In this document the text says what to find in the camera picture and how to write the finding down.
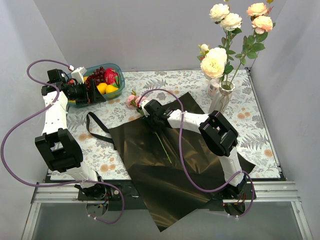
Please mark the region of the pink double rose stem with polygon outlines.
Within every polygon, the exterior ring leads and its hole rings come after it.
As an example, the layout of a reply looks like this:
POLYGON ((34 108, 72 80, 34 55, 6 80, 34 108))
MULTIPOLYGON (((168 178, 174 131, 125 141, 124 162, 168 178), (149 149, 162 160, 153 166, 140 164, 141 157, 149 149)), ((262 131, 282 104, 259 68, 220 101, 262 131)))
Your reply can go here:
MULTIPOLYGON (((147 98, 146 98, 145 96, 144 96, 144 97, 138 96, 137 93, 136 93, 134 90, 132 90, 132 91, 131 91, 131 95, 129 95, 129 96, 127 97, 126 105, 127 105, 128 108, 135 108, 136 111, 137 111, 138 113, 140 113, 140 115, 141 115, 142 117, 144 117, 145 114, 144 114, 142 108, 138 105, 138 103, 142 103, 142 102, 145 101, 146 99, 147 99, 147 98)), ((158 139, 159 143, 161 144, 161 147, 162 147, 162 149, 163 149, 163 151, 164 151, 164 153, 165 153, 165 155, 166 155, 169 163, 172 164, 172 161, 171 161, 171 159, 170 159, 170 156, 169 156, 168 152, 166 151, 165 146, 164 146, 162 140, 160 139, 158 133, 157 133, 155 130, 152 130, 152 133, 157 136, 157 139, 158 139)))

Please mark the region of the black paper cone wrapper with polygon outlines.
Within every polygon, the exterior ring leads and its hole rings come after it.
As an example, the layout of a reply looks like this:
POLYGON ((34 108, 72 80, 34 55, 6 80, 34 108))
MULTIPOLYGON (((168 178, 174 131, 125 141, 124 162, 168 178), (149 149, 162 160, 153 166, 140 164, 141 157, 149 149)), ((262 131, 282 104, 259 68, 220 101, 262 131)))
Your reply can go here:
POLYGON ((225 182, 223 168, 203 137, 164 128, 157 136, 141 119, 109 130, 115 148, 160 231, 207 203, 225 182))

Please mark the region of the white rose stem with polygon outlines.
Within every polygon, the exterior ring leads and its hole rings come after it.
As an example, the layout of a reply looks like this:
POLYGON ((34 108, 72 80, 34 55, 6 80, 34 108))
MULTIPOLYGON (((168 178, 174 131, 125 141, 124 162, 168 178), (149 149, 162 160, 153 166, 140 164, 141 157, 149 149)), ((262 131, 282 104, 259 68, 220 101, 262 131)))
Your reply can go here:
POLYGON ((227 51, 223 47, 209 49, 207 44, 199 45, 200 68, 211 79, 216 79, 221 84, 226 80, 226 75, 231 73, 234 67, 229 62, 227 51))

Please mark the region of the cream bud flower stem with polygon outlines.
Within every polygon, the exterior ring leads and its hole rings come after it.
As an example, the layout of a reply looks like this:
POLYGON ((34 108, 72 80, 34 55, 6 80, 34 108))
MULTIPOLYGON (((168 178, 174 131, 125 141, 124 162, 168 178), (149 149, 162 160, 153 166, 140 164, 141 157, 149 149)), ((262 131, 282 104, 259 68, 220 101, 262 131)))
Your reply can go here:
POLYGON ((224 81, 228 81, 228 74, 234 69, 230 61, 234 60, 233 55, 235 55, 236 52, 231 50, 231 45, 233 44, 233 38, 242 32, 242 17, 237 13, 231 12, 229 0, 215 4, 209 11, 209 17, 216 25, 219 25, 224 32, 220 48, 226 50, 227 59, 225 64, 226 69, 219 82, 222 86, 226 86, 227 90, 230 90, 230 83, 224 83, 224 81))

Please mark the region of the peach rose stem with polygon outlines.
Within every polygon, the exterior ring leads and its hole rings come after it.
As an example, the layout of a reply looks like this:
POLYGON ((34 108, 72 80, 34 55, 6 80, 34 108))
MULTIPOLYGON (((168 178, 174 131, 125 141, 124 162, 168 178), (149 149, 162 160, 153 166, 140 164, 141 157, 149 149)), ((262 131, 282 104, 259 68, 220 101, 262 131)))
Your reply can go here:
POLYGON ((236 55, 239 58, 239 65, 233 77, 230 79, 230 85, 240 67, 246 65, 246 60, 255 60, 258 57, 258 52, 265 49, 262 42, 268 37, 269 32, 271 32, 276 25, 269 16, 273 9, 273 2, 273 0, 265 0, 264 2, 251 4, 247 8, 246 14, 251 21, 252 34, 243 37, 242 51, 236 55))

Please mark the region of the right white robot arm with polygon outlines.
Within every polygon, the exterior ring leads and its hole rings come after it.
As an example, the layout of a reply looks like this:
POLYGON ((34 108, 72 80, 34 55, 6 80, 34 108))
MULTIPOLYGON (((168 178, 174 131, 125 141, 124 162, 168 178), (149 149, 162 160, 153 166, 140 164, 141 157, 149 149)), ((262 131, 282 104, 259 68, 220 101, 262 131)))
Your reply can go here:
POLYGON ((225 183, 217 189, 226 189, 226 195, 237 199, 245 194, 246 175, 242 171, 237 151, 238 132, 217 110, 210 114, 197 114, 180 109, 173 110, 157 100, 144 100, 139 104, 143 119, 154 130, 163 128, 188 130, 200 134, 208 149, 218 156, 225 183))

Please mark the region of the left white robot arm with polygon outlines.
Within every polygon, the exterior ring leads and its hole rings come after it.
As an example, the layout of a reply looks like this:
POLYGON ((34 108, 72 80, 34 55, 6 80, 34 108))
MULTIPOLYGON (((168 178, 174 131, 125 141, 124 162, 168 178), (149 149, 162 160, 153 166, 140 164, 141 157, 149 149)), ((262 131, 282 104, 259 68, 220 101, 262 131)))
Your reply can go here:
POLYGON ((35 145, 51 171, 71 176, 79 183, 75 187, 87 197, 103 199, 107 194, 101 176, 87 164, 78 142, 67 128, 67 105, 69 101, 84 105, 102 103, 105 98, 96 85, 85 85, 84 67, 78 67, 68 76, 60 69, 47 71, 49 81, 41 88, 48 108, 45 112, 44 129, 35 138, 35 145))

